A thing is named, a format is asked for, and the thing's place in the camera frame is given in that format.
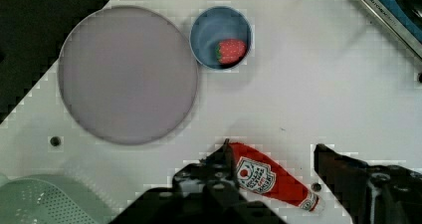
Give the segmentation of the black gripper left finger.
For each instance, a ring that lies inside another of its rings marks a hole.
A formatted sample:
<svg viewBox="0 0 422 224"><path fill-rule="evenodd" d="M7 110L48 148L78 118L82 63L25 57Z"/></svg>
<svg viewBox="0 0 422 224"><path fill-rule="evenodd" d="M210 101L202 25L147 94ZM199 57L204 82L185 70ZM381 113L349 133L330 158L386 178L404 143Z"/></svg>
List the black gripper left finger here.
<svg viewBox="0 0 422 224"><path fill-rule="evenodd" d="M109 224L287 224L240 193L229 142L175 173L169 187L141 194Z"/></svg>

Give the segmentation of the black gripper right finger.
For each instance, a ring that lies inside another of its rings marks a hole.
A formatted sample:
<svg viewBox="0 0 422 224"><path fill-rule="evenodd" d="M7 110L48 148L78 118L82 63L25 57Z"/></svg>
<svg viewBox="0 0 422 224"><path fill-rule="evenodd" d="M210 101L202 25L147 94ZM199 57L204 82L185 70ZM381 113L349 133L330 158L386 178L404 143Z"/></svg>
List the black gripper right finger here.
<svg viewBox="0 0 422 224"><path fill-rule="evenodd" d="M400 165L370 165L319 143L314 170L353 224L422 224L422 175Z"/></svg>

